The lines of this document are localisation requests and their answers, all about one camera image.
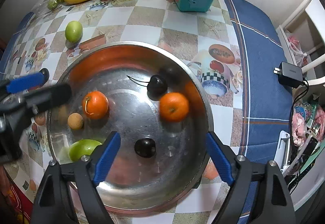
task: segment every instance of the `printed tablecloth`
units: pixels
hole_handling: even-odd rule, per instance
[[[64,35],[66,25],[72,20],[83,25],[82,39],[76,45],[68,43]],[[58,7],[45,16],[33,16],[20,30],[4,77],[17,78],[45,67],[50,73],[45,85],[55,84],[68,65],[87,52],[89,45],[85,41],[97,36],[105,43],[120,40],[150,43],[185,62],[205,84],[215,133],[238,154],[243,123],[243,74],[241,52],[224,0],[214,0],[206,13],[180,12],[173,0],[91,0]],[[216,88],[207,80],[220,82]],[[22,159],[5,165],[32,202],[51,160],[46,125],[40,120],[32,120],[22,136]],[[28,134],[36,138],[36,144],[28,141]],[[118,224],[211,223],[228,190],[210,161],[199,187],[164,212],[146,217],[115,214],[112,217]],[[79,220],[87,223],[78,196],[72,193]]]

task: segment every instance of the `plastic bag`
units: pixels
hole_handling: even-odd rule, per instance
[[[292,33],[286,30],[285,35],[287,36],[289,42],[289,48],[294,54],[297,66],[302,67],[304,65],[304,58],[307,57],[307,53],[302,51],[300,41],[297,40]]]
[[[34,5],[32,12],[34,12],[37,17],[44,16],[60,7],[62,2],[63,0],[39,0]]]
[[[292,139],[295,146],[302,146],[306,141],[307,126],[304,118],[299,113],[292,116]]]

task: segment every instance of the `black power adapter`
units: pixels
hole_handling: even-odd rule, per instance
[[[282,62],[279,68],[275,68],[273,72],[277,74],[278,81],[281,85],[298,88],[303,84],[303,72],[296,65]]]

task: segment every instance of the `table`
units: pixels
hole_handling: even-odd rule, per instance
[[[64,36],[65,27],[72,20],[83,25],[83,36],[75,45],[67,43]],[[74,6],[61,5],[44,16],[32,16],[15,36],[4,77],[17,78],[45,67],[50,73],[45,86],[55,84],[65,69],[92,46],[120,40],[159,46],[186,63],[199,78],[205,72],[216,73],[215,77],[223,79],[226,88],[222,86],[221,96],[208,94],[214,131],[238,154],[243,74],[236,33],[224,0],[214,0],[206,13],[180,12],[173,0],[91,0]],[[220,59],[220,63],[209,57],[212,45],[226,47],[224,52],[233,56],[233,62],[226,61],[227,64]],[[32,202],[51,160],[46,133],[46,124],[33,119],[21,139],[22,159],[5,165],[10,177]],[[37,138],[39,147],[28,141],[27,134]],[[112,214],[112,218],[118,224],[211,223],[228,190],[210,160],[199,187],[163,212],[133,218]],[[87,223],[77,193],[71,192],[80,222]]]

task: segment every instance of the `orange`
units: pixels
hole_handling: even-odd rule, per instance
[[[169,122],[182,121],[190,110],[187,98],[181,93],[167,93],[160,99],[160,116]]]
[[[108,99],[100,91],[90,92],[82,100],[82,110],[93,120],[101,119],[108,111]]]

